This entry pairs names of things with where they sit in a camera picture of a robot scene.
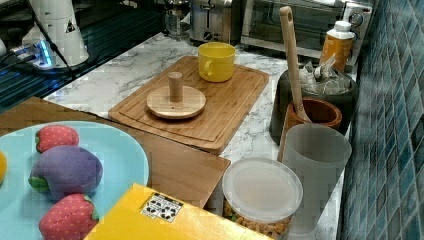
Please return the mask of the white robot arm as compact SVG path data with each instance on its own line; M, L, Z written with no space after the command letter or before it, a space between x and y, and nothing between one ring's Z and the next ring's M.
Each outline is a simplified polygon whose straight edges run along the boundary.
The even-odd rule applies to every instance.
M43 69L60 69L82 64L89 58L74 14L72 0L29 0L34 26L23 37L39 52L31 64Z

